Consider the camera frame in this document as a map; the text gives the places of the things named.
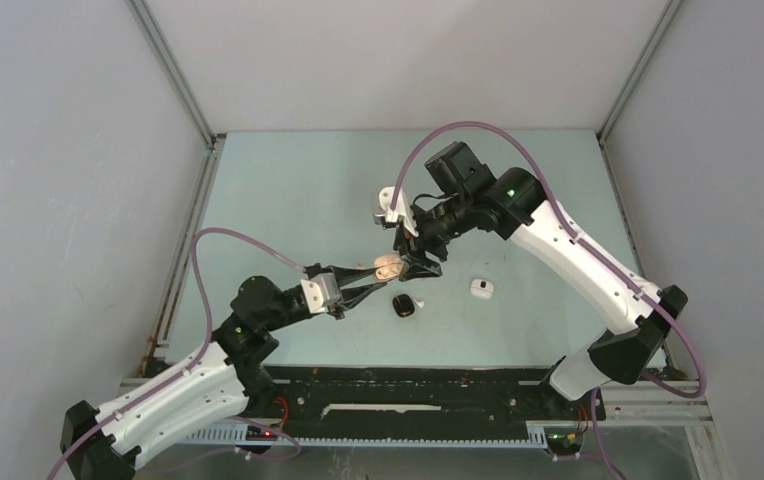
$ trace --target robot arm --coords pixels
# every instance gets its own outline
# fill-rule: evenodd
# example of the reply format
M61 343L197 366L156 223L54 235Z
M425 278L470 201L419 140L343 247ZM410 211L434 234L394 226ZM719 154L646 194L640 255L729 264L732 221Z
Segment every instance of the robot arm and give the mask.
M512 168L495 178L461 142L451 144L425 166L445 200L424 211L416 205L410 208L401 194L394 210L389 200L393 188L389 187L380 192L375 208L377 223L397 229L394 248L405 264L401 280L440 276L440 264L431 256L446 261L446 246L452 239L473 228L495 232L556 271L594 307L606 325L606 331L588 347L554 367L549 376L553 389L568 400L576 400L610 380L635 383L670 327L578 240L584 238L674 318L685 307L685 293L676 286L660 289L630 271L565 214L578 232L572 238L562 228L541 183L523 169Z
M241 412L262 414L273 400L273 381L261 363L279 345L270 332L321 313L344 318L345 311L385 284L342 287L374 273L317 264L306 268L308 279L284 291L267 277L244 281L231 303L232 314L214 330L196 365L190 365L192 353L122 397L96 409L82 401L67 411L62 452L99 422L115 417L68 459L74 477L132 478L161 451L215 421ZM181 378L120 413L179 372Z

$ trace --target light blue table surface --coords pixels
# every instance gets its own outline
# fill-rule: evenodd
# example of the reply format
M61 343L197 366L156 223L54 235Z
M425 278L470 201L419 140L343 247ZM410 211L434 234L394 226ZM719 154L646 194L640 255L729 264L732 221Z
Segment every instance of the light blue table surface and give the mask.
M308 265L372 265L390 253L393 231L374 225L371 197L393 185L411 149L428 132L267 132L229 134L203 219L253 236ZM608 174L592 131L514 131L574 219L618 260L636 268ZM435 139L405 181L410 198L438 194L423 162L452 141L467 142L495 176L524 160L489 132L461 130ZM594 309L534 256L496 234L473 231L450 246L440 279L394 282L347 318L328 315L275 332L270 365L547 366L603 330ZM282 288L297 272L229 237L203 238L200 265L215 326L238 286L265 275ZM473 297L471 280L492 281L491 300ZM398 317L391 299L408 293L424 308ZM202 302L188 272L173 319L168 361L197 348L205 334ZM664 364L660 353L652 365Z

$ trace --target black joint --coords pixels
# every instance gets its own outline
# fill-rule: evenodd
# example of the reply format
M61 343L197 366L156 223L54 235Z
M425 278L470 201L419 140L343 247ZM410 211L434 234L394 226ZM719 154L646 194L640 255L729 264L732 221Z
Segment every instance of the black joint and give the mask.
M305 274L308 276L308 278L312 278L323 273L324 270L326 269L321 267L319 263L315 263L314 265L305 267Z
M238 318L269 318L279 313L279 296L281 293L282 290L269 278L261 275L250 277L241 284L238 289L238 296L232 300L230 305ZM252 325L252 322L245 323L255 330L266 326Z
M497 235L508 240L521 225L532 225L532 213L547 199L544 187L522 168L510 168L481 197L499 212Z
M464 142L451 143L427 160L425 167L445 195L460 194L462 201L474 198L495 180Z
M98 413L99 410L84 400L67 410L61 432L61 453L96 426L95 417ZM135 447L121 456L112 448L114 442L114 436L103 435L102 430L85 440L67 459L67 466L70 467L73 477L77 480L134 478L135 458L141 453L141 448Z
M662 290L659 305L676 319L688 296L676 285ZM638 381L647 364L662 346L671 326L656 310L647 318L639 317L638 328L615 335L609 331L588 348L591 362L610 379L632 385Z

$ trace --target purple cable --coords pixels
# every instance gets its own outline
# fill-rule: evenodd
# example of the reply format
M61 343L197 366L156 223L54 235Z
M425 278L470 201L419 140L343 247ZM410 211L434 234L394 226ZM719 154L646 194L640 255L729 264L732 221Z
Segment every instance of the purple cable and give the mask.
M600 435L600 425L597 422L598 393L600 393L600 387L594 387L591 389L591 425L594 428L594 438L597 440L597 448L600 450L600 456L598 458L602 460L603 465L606 466L606 470L609 472L609 478L615 478L620 470L615 468L611 460L609 460L608 455L606 455L606 447L603 445L603 437ZM620 474L620 477L623 478L623 480L626 480L626 477L623 475L623 473Z
M194 278L196 279L197 288L199 289L200 297L202 297L202 306L205 308L205 342L203 342L202 346L200 347L199 351L197 351L196 355L194 355L193 360L188 362L187 366L185 366L184 369L180 370L176 374L168 377L163 382L159 383L158 385L152 387L149 389L146 393L139 396L138 398L132 400L131 402L123 405L118 410L112 412L107 417L102 419L100 422L98 422L93 428L85 432L84 435L79 437L75 442L73 442L72 445L70 445L70 448L64 451L64 453L61 455L61 457L58 459L57 462L55 462L55 465L52 467L52 470L50 470L49 475L46 476L46 480L54 480L55 475L58 474L58 471L61 470L61 468L64 466L64 463L67 462L67 459L70 458L73 453L79 449L79 447L84 444L88 438L90 438L93 434L100 431L102 428L104 428L106 425L114 421L114 418L116 414L125 414L129 410L135 408L136 406L140 405L141 403L145 402L147 399L155 395L156 393L160 392L161 390L167 388L170 384L175 382L176 380L182 378L184 376L185 371L193 370L193 367L196 366L196 364L202 359L203 355L205 355L205 351L208 349L208 344L211 343L211 330L213 329L213 321L212 321L212 315L211 315L211 305L208 303L208 295L205 293L205 286L202 283L202 274L199 271L199 260L197 259L197 244L199 244L200 239L202 237L211 234L211 233L219 233L222 235L228 235L230 237L237 238L238 240L243 240L250 245L254 247L258 247L271 256L273 256L275 259L279 260L280 262L288 265L289 267L293 268L294 270L297 270L299 272L305 271L305 269L300 265L299 263L289 259L288 257L282 255L281 253L277 252L273 248L269 247L268 245L265 245L262 242L259 242L258 240L244 235L243 233L236 232L234 230L229 230L228 228L204 228L200 230L199 232L194 235L193 240L191 240L191 266L194 271ZM246 421L248 423L252 422L251 420L241 419L240 417L234 417L241 421ZM287 434L281 434L280 435L283 438L290 438ZM299 443L297 443L296 440L293 438L290 438L291 443L299 447Z
M505 130L485 122L464 121L464 122L454 122L454 123L444 125L443 127L440 127L437 130L430 133L429 135L427 135L426 138L421 140L421 142L418 143L416 147L414 147L414 150L411 151L408 158L406 158L406 161L403 164L403 167L400 169L399 175L397 175L397 183L394 185L394 198L391 201L391 208L392 209L396 208L397 200L399 200L400 198L399 197L400 189L402 188L403 180L405 180L405 177L406 177L406 172L408 171L414 159L417 158L417 155L420 153L420 151L423 150L423 148L426 145L428 145L429 142L434 140L436 137L438 137L442 133L449 132L450 130L456 130L459 128L478 128L482 130L488 130L489 132L493 132L503 137L504 139L506 139L506 141L512 144L512 146L523 156L523 158L526 159L526 162L529 164L529 167L532 169L532 172L535 174L535 176L541 182L541 186L544 188L544 193L547 195L547 201L550 203L550 208L553 210L553 213L556 215L556 218L558 218L559 223L562 225L562 228L564 228L565 231L568 232L568 235L570 235L570 237L574 241L579 243L579 245L582 248L584 248L592 256L594 256L594 258L596 258L597 261L603 264L604 267L606 267L610 272L612 272L616 277L618 277L622 282L624 282L624 284L626 284L626 286L630 290L632 290L633 293L635 293L641 300L643 300L644 303L648 304L650 307L653 308L653 310L655 310L659 315L661 315L662 318L664 318L665 321L668 322L671 328L673 328L673 330L676 332L680 340L682 340L682 342L685 344L685 348L686 350L688 350L689 356L691 356L691 361L694 362L694 367L697 369L697 390L694 392L685 392L685 391L679 390L677 388L674 388L666 384L662 380L659 380L653 375L648 374L647 372L644 372L642 374L644 378L679 397L683 397L683 398L702 397L703 394L706 393L706 369L703 366L703 362L700 360L700 353L697 351L697 348L694 346L694 343L691 341L691 339L688 338L688 333L685 331L685 329L682 328L682 326L680 326L676 322L676 319L674 319L673 316L667 312L667 310L662 308L655 300L653 300L652 298L650 298L650 296L644 293L641 290L641 287L639 287L631 278L629 278L626 274L624 274L621 271L621 269L618 268L617 265L612 263L608 258L606 258L599 251L597 251L597 249L595 249L590 243L588 243L588 241L586 241L585 238L577 238L578 232L570 225L568 219L564 215L564 212L562 212L562 209L559 208L559 202L558 200L556 200L556 196L555 194L553 194L553 190L550 188L550 185L547 182L547 177L544 175L544 172L541 171L541 168L538 167L538 164L535 163L535 159L532 158L532 155L529 154L526 148L524 148L524 146L521 145L521 143L518 142L517 139L515 139Z
M302 451L302 447L300 446L300 442L298 442L294 437L288 435L287 433L282 432L281 430L277 430L275 428L271 428L271 427L262 425L260 423L254 422L254 421L252 421L252 420L250 420L248 418L243 418L243 417L229 417L229 418L232 418L234 420L239 420L239 421L244 422L244 423L246 423L248 425L252 425L253 427L256 427L256 428L258 428L258 429L260 429L260 430L262 430L264 432L270 432L273 435L276 435L278 437L284 438L285 440L291 442L291 444L294 446L294 451L291 452L288 455L261 455L261 454L258 454L258 453L253 453L253 452L244 450L242 448L236 448L236 447L216 448L214 450L209 450L209 451L203 453L202 455L198 455L198 456L188 460L187 462L181 463L179 465L176 465L176 466L173 466L173 467L168 467L168 468L150 468L149 471L155 472L155 473L162 473L162 474L178 472L179 470L183 470L185 468L190 467L191 465L199 462L200 460L204 460L206 458L213 457L215 455L221 455L221 454L224 454L224 453L235 453L235 454L239 455L239 454L241 454L241 452L243 452L244 456L249 455L251 457L258 458L259 460L266 460L266 461L270 461L270 462L282 462L282 461L290 460L290 459L296 457Z

